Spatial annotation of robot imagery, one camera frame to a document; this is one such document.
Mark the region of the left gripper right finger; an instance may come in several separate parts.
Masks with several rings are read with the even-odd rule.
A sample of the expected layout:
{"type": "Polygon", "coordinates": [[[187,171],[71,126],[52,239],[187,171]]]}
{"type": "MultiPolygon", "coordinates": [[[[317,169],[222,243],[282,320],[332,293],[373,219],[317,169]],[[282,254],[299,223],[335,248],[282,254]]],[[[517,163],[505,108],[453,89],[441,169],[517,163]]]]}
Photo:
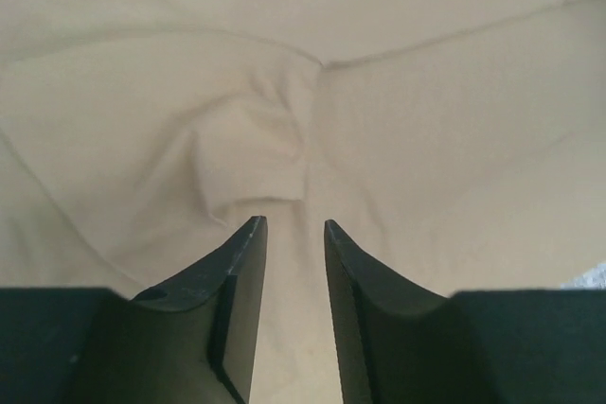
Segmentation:
{"type": "Polygon", "coordinates": [[[399,275],[333,220],[324,228],[346,403],[601,403],[602,290],[449,297],[399,275]]]}

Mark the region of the beige t shirt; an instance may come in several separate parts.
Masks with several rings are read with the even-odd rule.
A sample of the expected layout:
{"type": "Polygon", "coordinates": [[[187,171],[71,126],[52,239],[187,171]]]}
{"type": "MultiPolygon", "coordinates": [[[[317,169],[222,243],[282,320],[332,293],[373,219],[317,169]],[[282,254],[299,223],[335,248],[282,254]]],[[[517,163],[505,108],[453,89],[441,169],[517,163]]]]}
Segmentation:
{"type": "Polygon", "coordinates": [[[132,296],[269,224],[252,399],[341,399],[336,220],[431,290],[605,259],[605,0],[1,0],[1,283],[132,296]]]}

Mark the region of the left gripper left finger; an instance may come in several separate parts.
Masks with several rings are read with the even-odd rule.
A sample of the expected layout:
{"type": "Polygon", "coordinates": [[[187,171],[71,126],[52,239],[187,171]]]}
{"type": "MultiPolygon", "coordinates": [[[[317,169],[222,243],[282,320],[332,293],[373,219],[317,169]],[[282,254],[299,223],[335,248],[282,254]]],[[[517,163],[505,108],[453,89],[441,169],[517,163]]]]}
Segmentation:
{"type": "Polygon", "coordinates": [[[245,403],[268,226],[126,299],[103,288],[1,291],[5,403],[245,403]]]}

